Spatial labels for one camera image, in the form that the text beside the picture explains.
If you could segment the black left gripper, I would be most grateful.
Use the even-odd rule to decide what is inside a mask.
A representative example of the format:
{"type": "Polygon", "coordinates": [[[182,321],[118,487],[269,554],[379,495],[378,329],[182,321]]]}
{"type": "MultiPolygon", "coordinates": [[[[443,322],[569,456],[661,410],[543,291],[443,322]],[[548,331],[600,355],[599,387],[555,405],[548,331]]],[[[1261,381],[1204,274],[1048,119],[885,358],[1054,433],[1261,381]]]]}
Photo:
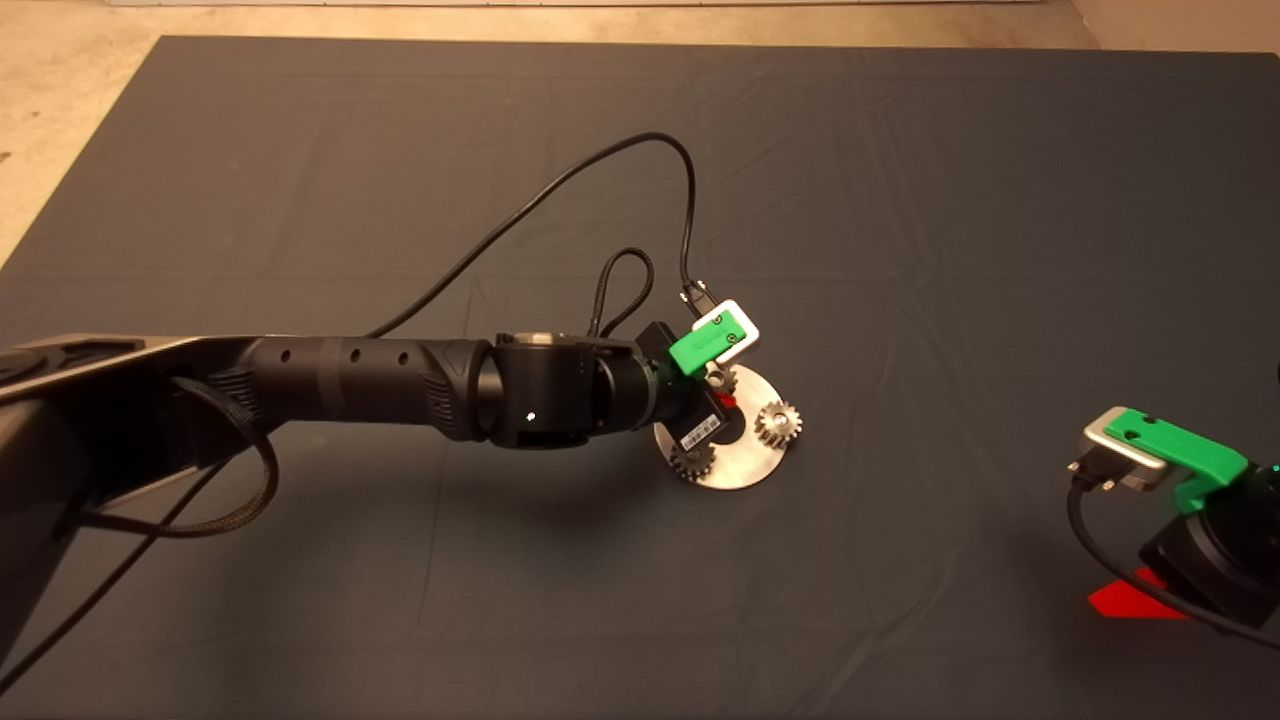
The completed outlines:
{"type": "Polygon", "coordinates": [[[695,383],[676,414],[653,427],[658,450],[669,456],[675,451],[690,454],[707,447],[726,428],[726,411],[737,406],[732,393],[714,392],[707,383],[695,383]]]}

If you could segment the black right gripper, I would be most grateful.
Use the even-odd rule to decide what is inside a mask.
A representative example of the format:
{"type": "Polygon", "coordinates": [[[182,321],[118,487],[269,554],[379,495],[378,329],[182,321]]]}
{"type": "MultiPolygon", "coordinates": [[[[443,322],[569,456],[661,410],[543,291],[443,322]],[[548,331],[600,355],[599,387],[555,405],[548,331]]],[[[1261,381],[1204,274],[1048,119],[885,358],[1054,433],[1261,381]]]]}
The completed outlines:
{"type": "MultiPolygon", "coordinates": [[[[1179,598],[1260,629],[1279,605],[1279,474],[1253,470],[1167,523],[1140,560],[1179,598]]],[[[1114,580],[1088,594],[1101,616],[1185,621],[1184,612],[1114,580]]]]}

